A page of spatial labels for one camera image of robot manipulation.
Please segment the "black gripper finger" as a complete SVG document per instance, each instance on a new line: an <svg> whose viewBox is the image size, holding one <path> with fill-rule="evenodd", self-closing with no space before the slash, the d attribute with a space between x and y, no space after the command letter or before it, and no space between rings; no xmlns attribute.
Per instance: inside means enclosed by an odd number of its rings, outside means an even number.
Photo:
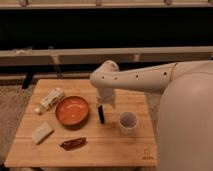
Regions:
<svg viewBox="0 0 213 171"><path fill-rule="evenodd" d="M104 124L105 123L105 117L104 117L104 110L103 110L102 105L98 106L98 115L99 115L99 119L100 119L101 124Z"/></svg>

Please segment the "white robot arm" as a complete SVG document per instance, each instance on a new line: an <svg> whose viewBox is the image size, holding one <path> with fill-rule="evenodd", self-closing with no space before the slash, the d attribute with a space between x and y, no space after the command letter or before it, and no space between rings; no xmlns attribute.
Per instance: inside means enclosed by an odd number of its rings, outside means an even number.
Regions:
<svg viewBox="0 0 213 171"><path fill-rule="evenodd" d="M159 93L157 171L213 171L213 60L121 71L108 60L90 75L100 103L117 89Z"/></svg>

